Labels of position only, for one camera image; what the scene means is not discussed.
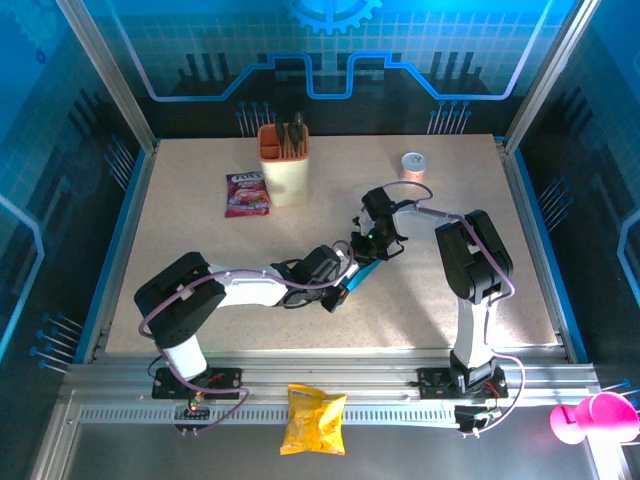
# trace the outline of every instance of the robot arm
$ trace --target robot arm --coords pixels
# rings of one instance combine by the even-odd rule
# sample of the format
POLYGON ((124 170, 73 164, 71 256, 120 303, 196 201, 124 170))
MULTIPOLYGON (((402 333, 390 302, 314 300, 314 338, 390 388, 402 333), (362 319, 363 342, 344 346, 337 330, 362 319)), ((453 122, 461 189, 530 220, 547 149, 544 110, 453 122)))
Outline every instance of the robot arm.
MULTIPOLYGON (((382 261, 400 255, 404 241, 429 240, 435 231, 447 282, 458 296, 452 381, 460 394, 484 384, 497 368, 484 339, 485 325, 495 315, 495 305, 489 308, 489 303, 505 286, 477 251, 462 221, 456 220, 462 217, 419 208, 413 200, 393 202, 382 187, 369 191, 362 203, 354 218, 352 259, 322 245, 302 260, 260 270, 230 270, 207 263, 199 253, 184 255, 136 293, 134 300, 151 335, 141 333, 155 340, 184 379, 195 379, 207 369, 195 334, 216 308, 241 304, 297 308, 320 301, 333 312, 382 261), (169 302, 177 292, 180 298, 169 302)), ((510 275, 511 258, 488 215, 477 210, 464 219, 510 275)))

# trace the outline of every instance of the blue glass wall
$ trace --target blue glass wall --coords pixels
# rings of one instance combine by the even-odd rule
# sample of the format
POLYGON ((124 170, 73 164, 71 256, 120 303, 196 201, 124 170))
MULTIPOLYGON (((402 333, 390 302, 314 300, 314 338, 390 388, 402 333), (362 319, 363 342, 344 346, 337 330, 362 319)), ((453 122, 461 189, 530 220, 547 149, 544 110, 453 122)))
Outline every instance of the blue glass wall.
MULTIPOLYGON (((631 389, 640 388, 639 15, 635 1, 601 3, 521 146, 587 354, 604 385, 628 378, 631 389)), ((640 474, 640 452, 628 450, 640 474)))
POLYGON ((298 109, 314 134, 503 134, 573 0, 86 3, 154 133, 181 137, 298 109))
POLYGON ((0 465, 18 479, 140 148, 55 2, 0 2, 0 32, 0 465))

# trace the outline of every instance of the candy bag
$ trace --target candy bag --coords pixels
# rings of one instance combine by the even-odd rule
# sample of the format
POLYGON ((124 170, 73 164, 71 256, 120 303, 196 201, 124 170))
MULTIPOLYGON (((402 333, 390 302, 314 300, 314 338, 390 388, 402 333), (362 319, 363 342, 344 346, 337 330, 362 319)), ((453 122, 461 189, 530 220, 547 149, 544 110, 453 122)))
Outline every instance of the candy bag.
POLYGON ((342 412, 346 395, 327 395, 305 385, 289 385, 289 423, 280 455, 319 452, 344 455, 342 412))
POLYGON ((227 175, 225 217, 248 217, 267 213, 269 213, 269 194, 262 172, 227 175))

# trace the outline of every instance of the yellow chip bag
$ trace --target yellow chip bag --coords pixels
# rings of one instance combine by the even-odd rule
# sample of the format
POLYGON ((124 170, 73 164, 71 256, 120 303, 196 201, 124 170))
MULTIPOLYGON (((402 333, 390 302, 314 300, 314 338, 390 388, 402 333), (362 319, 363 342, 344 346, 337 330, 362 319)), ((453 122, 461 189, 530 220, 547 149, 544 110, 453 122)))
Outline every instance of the yellow chip bag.
POLYGON ((289 423, 280 455, 319 452, 344 455, 342 412, 346 395, 327 395, 305 385, 289 385, 289 423))

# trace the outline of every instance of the beige table surface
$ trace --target beige table surface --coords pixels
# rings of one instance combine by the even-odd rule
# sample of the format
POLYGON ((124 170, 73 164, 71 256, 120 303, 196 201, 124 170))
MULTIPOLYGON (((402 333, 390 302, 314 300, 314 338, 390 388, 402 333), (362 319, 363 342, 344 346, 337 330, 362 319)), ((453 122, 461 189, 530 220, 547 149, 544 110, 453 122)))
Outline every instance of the beige table surface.
MULTIPOLYGON (((349 239, 360 198, 397 179, 403 153, 428 159, 424 182, 433 208, 486 210, 509 251, 519 291, 502 302, 489 341, 497 347, 555 344, 507 181, 489 135, 315 137, 308 205, 272 207, 265 217, 224 218, 225 175, 259 170, 255 139, 163 140, 151 176, 106 351, 153 352, 137 334, 136 290, 189 251, 211 263, 261 267, 302 258, 320 244, 349 239)), ((394 200, 417 198, 393 187, 394 200)), ((335 313, 319 304, 300 310, 240 306, 216 310, 198 331, 203 350, 424 347, 455 341, 456 297, 435 244, 407 242, 335 313)))

